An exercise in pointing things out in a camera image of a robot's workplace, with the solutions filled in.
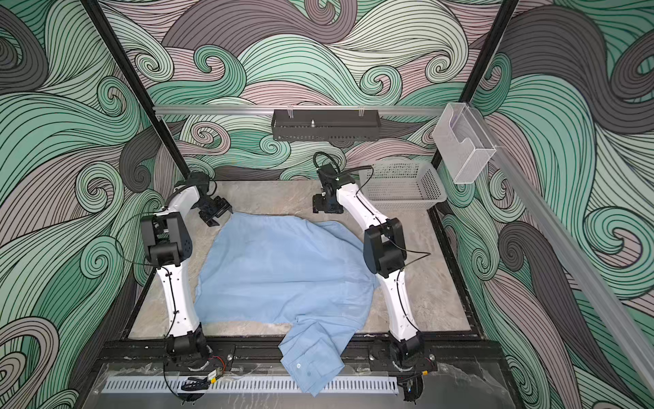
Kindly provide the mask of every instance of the vented cover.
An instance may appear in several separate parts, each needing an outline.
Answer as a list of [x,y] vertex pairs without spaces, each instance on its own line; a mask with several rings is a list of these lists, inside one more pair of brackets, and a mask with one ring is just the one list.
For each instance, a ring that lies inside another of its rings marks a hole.
[[276,141],[376,141],[381,120],[375,110],[296,109],[291,118],[285,109],[273,115]]

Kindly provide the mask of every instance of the white vented panel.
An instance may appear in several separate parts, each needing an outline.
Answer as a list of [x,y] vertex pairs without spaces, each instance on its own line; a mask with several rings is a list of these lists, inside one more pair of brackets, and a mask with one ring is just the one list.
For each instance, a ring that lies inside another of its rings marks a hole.
[[[170,388],[182,391],[182,379],[167,376]],[[102,393],[169,393],[163,376],[111,376]],[[302,393],[290,376],[241,376],[221,378],[199,393]],[[389,376],[337,376],[320,393],[398,393],[398,382]]]

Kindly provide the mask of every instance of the white plastic basket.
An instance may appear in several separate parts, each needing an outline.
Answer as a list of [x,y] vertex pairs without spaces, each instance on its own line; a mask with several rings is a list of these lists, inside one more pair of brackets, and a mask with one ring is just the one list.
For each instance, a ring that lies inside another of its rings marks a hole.
[[429,162],[383,160],[359,171],[361,192],[380,211],[426,210],[447,199],[443,183]]

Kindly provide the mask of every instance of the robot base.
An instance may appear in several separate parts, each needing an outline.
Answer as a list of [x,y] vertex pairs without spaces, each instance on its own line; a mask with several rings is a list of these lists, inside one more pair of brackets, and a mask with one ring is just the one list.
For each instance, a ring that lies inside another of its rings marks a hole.
[[165,340],[165,348],[174,363],[183,363],[189,370],[202,370],[207,366],[209,347],[202,332],[202,324],[186,335],[169,336]]

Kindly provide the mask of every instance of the metal rod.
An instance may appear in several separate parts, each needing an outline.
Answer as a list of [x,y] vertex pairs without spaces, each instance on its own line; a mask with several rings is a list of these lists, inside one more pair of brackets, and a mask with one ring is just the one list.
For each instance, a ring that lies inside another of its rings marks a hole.
[[552,246],[561,265],[572,274],[583,294],[591,302],[597,315],[613,334],[645,386],[654,395],[654,348],[636,325],[624,305],[606,285],[604,278],[593,267],[588,256],[570,235],[547,202],[527,181],[523,171],[503,147],[493,156],[506,179],[538,223],[543,236]]
[[272,115],[276,109],[351,109],[376,110],[380,115],[397,116],[440,116],[445,106],[402,107],[398,105],[358,106],[358,105],[155,105],[157,115]]
[[97,0],[81,1],[97,32],[104,40],[114,60],[116,60],[118,68],[120,68],[121,72],[125,76],[125,79],[127,80],[127,83],[129,84],[132,92],[136,96],[136,99],[143,107],[143,110],[147,114],[148,119],[150,119],[152,127],[156,131],[157,135],[159,135],[163,145],[170,153],[170,156],[173,157],[173,161],[175,161],[179,171],[186,179],[191,174],[191,169],[188,167],[188,164],[186,164],[182,153],[179,151],[179,148],[177,148],[175,140],[168,130],[168,127],[162,120],[157,118],[156,114],[154,113],[154,110],[152,109],[154,103],[150,99],[148,92],[145,90],[145,87],[141,83],[139,76],[136,74],[136,70],[134,70],[134,67],[129,62],[129,58],[125,53],[125,50],[120,45],[120,41],[118,40],[114,30],[111,28],[105,13],[102,12],[100,4],[97,2]]
[[497,47],[502,40],[502,36],[509,25],[509,21],[511,20],[511,16],[513,16],[513,11],[517,5],[518,0],[502,1],[500,10],[495,16],[495,21],[492,23],[486,41],[484,41],[484,45],[479,53],[479,57],[477,57],[477,61],[475,61],[475,65],[472,67],[472,72],[470,73],[470,77],[468,77],[466,86],[458,99],[459,102],[469,103],[472,101],[477,86],[479,86],[486,69],[491,64],[492,58],[495,55],[495,50],[497,50]]

